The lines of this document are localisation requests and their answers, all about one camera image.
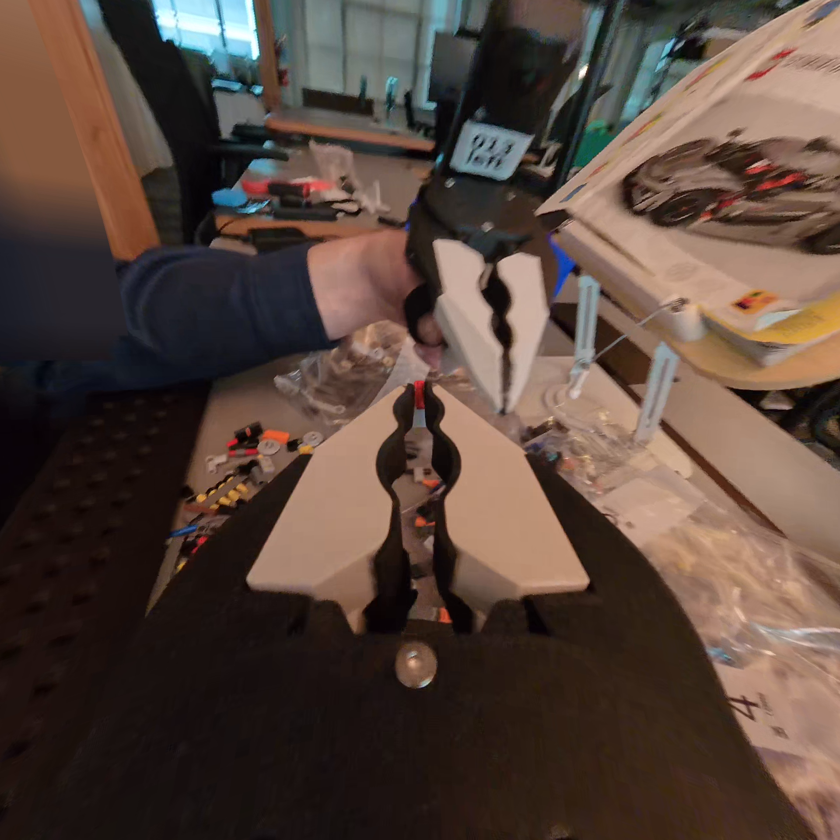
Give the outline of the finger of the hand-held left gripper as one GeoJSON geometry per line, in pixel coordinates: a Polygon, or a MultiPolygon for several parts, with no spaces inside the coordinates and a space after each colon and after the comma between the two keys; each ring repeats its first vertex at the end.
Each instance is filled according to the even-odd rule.
{"type": "Polygon", "coordinates": [[[504,351],[494,331],[495,311],[481,285],[490,266],[479,252],[454,239],[436,239],[433,250],[440,285],[435,319],[473,382],[493,409],[504,413],[504,351]]]}
{"type": "Polygon", "coordinates": [[[497,262],[497,276],[507,293],[502,328],[502,411],[512,413],[529,382],[549,309],[541,259],[516,253],[497,262]]]}

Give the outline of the person's left hand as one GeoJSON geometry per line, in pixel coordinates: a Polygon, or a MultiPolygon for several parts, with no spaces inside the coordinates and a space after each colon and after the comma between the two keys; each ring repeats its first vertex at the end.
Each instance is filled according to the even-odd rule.
{"type": "Polygon", "coordinates": [[[329,340],[374,323],[406,327],[405,300],[422,279],[406,258],[407,232],[383,229],[312,246],[311,291],[329,340]]]}

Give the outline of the black office chair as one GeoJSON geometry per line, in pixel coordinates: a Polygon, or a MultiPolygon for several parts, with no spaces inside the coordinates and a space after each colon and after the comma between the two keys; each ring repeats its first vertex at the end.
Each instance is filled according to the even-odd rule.
{"type": "Polygon", "coordinates": [[[151,2],[100,1],[108,31],[126,60],[163,133],[180,193],[182,239],[207,245],[214,214],[213,194],[233,186],[257,159],[288,161],[281,148],[267,148],[263,127],[234,126],[224,139],[212,86],[212,68],[201,55],[163,39],[151,2]]]}

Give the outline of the car building instruction booklet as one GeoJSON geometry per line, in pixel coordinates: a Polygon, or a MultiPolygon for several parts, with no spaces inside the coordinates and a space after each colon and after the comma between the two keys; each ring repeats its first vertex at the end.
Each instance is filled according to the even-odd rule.
{"type": "Polygon", "coordinates": [[[839,11],[808,2],[672,87],[537,211],[670,328],[770,366],[838,334],[839,11]]]}

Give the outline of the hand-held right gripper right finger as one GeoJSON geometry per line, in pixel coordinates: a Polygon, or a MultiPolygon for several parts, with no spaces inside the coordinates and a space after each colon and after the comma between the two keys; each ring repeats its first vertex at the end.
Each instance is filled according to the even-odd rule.
{"type": "Polygon", "coordinates": [[[446,390],[427,384],[437,591],[457,634],[499,602],[584,592],[589,575],[522,448],[446,390]]]}

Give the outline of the cluttered wooden desk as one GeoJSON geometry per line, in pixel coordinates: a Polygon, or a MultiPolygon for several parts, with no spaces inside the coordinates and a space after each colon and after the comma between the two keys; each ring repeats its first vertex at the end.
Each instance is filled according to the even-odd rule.
{"type": "Polygon", "coordinates": [[[265,118],[258,148],[227,205],[198,229],[251,242],[258,228],[291,228],[310,237],[366,233],[402,222],[434,161],[434,126],[317,108],[279,108],[265,118]]]}

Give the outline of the wooden and white book stand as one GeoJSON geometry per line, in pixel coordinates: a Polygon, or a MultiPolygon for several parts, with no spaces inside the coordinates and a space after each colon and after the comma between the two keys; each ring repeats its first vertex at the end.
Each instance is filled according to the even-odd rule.
{"type": "MultiPolygon", "coordinates": [[[[601,285],[596,324],[609,340],[626,337],[593,364],[583,385],[582,406],[575,400],[573,408],[578,417],[604,410],[632,432],[648,403],[643,378],[652,373],[663,340],[655,321],[642,325],[628,316],[628,298],[614,291],[611,281],[601,280],[601,285]]],[[[778,484],[803,485],[818,495],[838,491],[834,467],[740,395],[810,388],[815,396],[807,405],[819,403],[838,379],[838,336],[766,369],[750,365],[714,334],[669,345],[668,351],[675,356],[674,370],[653,379],[654,398],[664,399],[656,415],[662,431],[653,433],[649,447],[670,468],[688,477],[691,459],[697,470],[733,486],[761,509],[773,503],[759,497],[778,484]]]]}

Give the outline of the blue plastic bin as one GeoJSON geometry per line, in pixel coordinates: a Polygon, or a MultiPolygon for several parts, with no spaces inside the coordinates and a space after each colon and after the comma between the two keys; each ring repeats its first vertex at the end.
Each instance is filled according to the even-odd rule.
{"type": "Polygon", "coordinates": [[[551,246],[553,255],[556,261],[556,278],[554,282],[554,287],[552,291],[551,301],[556,300],[560,294],[562,289],[564,288],[565,282],[569,278],[570,274],[576,268],[575,261],[563,250],[560,246],[557,238],[549,236],[549,245],[551,246]]]}

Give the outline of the black computer monitor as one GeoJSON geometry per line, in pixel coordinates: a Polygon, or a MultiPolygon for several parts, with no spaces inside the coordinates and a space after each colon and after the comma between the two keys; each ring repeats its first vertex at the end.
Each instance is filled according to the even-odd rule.
{"type": "Polygon", "coordinates": [[[436,32],[430,63],[427,101],[457,103],[463,92],[478,38],[475,34],[436,32]]]}

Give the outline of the black steel pillar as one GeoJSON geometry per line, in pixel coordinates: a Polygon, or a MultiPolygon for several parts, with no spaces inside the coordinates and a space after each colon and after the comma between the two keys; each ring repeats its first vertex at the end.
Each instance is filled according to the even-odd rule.
{"type": "Polygon", "coordinates": [[[626,1],[604,3],[602,20],[596,30],[587,71],[578,91],[572,97],[572,108],[562,140],[561,155],[553,171],[552,186],[555,190],[561,188],[571,175],[574,157],[581,143],[595,95],[602,82],[626,5],[626,1]]]}

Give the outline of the person's left forearm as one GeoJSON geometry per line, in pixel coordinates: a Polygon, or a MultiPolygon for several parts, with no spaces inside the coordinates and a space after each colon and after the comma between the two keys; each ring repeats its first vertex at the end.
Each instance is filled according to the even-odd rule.
{"type": "Polygon", "coordinates": [[[330,350],[309,245],[266,255],[182,246],[116,265],[127,332],[104,360],[40,362],[38,394],[155,389],[215,380],[290,354],[330,350]]]}

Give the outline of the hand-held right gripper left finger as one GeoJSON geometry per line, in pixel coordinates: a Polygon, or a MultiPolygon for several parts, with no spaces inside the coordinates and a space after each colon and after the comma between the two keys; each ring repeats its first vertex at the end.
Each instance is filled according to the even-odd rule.
{"type": "Polygon", "coordinates": [[[246,576],[252,591],[333,602],[364,633],[363,612],[376,596],[374,556],[394,509],[376,459],[393,434],[404,441],[414,408],[413,386],[395,388],[316,447],[246,576]]]}

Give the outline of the pile of toy bricks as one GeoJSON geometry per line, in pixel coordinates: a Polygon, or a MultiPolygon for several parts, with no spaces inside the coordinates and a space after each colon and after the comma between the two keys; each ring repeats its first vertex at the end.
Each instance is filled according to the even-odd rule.
{"type": "Polygon", "coordinates": [[[311,455],[325,441],[319,430],[293,435],[254,422],[234,432],[224,452],[205,457],[206,486],[185,486],[178,524],[166,541],[172,550],[170,581],[222,526],[247,508],[289,458],[311,455]]]}

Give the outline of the wooden post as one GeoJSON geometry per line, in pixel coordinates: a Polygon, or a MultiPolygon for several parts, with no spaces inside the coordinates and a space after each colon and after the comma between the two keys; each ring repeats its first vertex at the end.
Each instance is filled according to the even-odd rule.
{"type": "Polygon", "coordinates": [[[89,19],[93,2],[30,1],[29,8],[65,99],[112,254],[134,259],[160,239],[134,167],[89,19]]]}

